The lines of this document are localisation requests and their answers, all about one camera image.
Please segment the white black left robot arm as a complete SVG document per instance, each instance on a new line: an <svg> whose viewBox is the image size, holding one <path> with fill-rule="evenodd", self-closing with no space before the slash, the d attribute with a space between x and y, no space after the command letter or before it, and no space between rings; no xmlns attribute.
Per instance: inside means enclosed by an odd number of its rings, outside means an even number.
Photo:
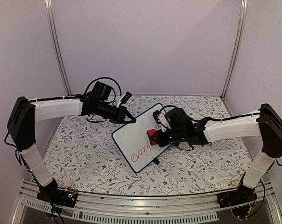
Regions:
<svg viewBox="0 0 282 224"><path fill-rule="evenodd" d="M132 93L120 93L120 96L109 100L113 87L101 82L92 81L84 93L69 96L29 99L20 96L16 99L7 122L7 134L11 138L10 145L15 148L15 156L19 163L26 166L35 182L43 187L43 195L52 203L61 199L60 190L56 189L56 181L43 161L37 143L38 124L67 116L96 115L115 124L135 123L135 117L125 107Z"/></svg>

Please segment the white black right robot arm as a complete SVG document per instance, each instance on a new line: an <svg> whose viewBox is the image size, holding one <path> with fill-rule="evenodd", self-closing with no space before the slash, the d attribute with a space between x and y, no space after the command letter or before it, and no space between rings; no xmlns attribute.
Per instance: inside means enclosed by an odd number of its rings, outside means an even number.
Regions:
<svg viewBox="0 0 282 224"><path fill-rule="evenodd" d="M177 106L168 112L155 111L153 117L161 128L147 131L152 146L185 142L192 147L224 139L261 139L258 154L243 175L240 188L234 191L236 203L244 203L251 196L251 189L257 186L276 159L282 157L282 119L269 104L262 104L259 109L246 114L221 119L194 119Z"/></svg>

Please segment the small whiteboard blue frame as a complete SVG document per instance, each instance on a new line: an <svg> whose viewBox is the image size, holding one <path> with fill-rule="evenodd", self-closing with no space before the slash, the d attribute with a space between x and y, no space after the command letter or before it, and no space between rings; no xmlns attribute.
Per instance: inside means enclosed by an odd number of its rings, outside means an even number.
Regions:
<svg viewBox="0 0 282 224"><path fill-rule="evenodd" d="M147 131L161 129L153 118L153 112L162 109L157 103L136 117L136 123L121 126L112 133L112 139L135 172L141 172L154 158L160 156L170 145L159 147L150 145Z"/></svg>

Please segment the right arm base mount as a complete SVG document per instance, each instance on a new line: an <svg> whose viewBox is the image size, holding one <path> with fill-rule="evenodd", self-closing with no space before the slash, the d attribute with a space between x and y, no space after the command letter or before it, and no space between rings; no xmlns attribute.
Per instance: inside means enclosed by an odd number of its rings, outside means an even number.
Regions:
<svg viewBox="0 0 282 224"><path fill-rule="evenodd" d="M248 188L243 184L239 185L236 190L217 194L217 203L220 205L220 208L248 203L256 199L257 194L255 188Z"/></svg>

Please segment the red whiteboard eraser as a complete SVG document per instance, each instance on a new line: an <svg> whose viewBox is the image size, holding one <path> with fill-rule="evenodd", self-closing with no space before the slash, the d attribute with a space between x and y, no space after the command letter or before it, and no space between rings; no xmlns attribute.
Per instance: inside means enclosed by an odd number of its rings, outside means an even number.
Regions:
<svg viewBox="0 0 282 224"><path fill-rule="evenodd" d="M156 130L155 129L148 130L147 135L150 140L155 140L156 139Z"/></svg>

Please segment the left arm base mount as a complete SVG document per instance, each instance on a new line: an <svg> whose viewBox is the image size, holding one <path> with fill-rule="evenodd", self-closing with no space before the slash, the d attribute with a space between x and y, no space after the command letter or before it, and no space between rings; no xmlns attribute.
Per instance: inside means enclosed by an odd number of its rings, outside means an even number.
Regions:
<svg viewBox="0 0 282 224"><path fill-rule="evenodd" d="M77 197L77 189L71 189L70 187L59 188L54 178L47 186L41 186L37 194L39 200L70 208L75 207Z"/></svg>

